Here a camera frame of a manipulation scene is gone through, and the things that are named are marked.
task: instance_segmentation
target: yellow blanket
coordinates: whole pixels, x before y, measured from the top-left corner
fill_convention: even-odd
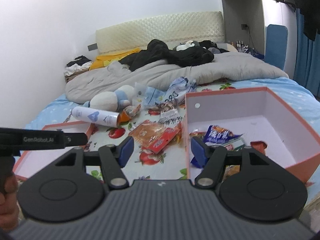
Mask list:
[[[129,51],[117,52],[116,54],[108,54],[108,55],[100,55],[96,57],[96,60],[92,63],[89,70],[93,70],[96,68],[102,68],[108,66],[114,60],[121,60],[122,58],[132,54],[139,52],[140,48],[135,48]]]

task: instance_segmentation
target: human hand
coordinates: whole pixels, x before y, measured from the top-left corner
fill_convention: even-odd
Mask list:
[[[11,231],[18,225],[19,208],[17,205],[18,181],[15,175],[7,178],[4,190],[0,193],[0,228]]]

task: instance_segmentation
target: plug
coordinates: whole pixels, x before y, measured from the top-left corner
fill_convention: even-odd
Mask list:
[[[248,25],[247,24],[241,24],[241,30],[248,30]]]

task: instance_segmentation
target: black robotic device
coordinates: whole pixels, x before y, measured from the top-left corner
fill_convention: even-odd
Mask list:
[[[307,200],[304,184],[251,147],[227,151],[194,137],[192,152],[206,163],[194,185],[189,180],[135,180],[129,186],[121,168],[133,146],[128,137],[96,152],[75,147],[24,182],[18,200],[26,220],[10,233],[12,239],[314,236],[297,219]],[[225,166],[232,164],[241,165],[241,171],[221,182]],[[85,173],[86,165],[101,167],[104,184]]]

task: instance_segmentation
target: black circular disc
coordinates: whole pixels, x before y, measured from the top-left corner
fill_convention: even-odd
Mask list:
[[[277,222],[296,217],[307,200],[301,181],[283,170],[246,172],[227,178],[220,187],[220,198],[234,213],[255,221]]]
[[[89,214],[102,202],[104,189],[96,178],[77,170],[54,171],[38,173],[21,185],[18,201],[26,217],[66,222]]]

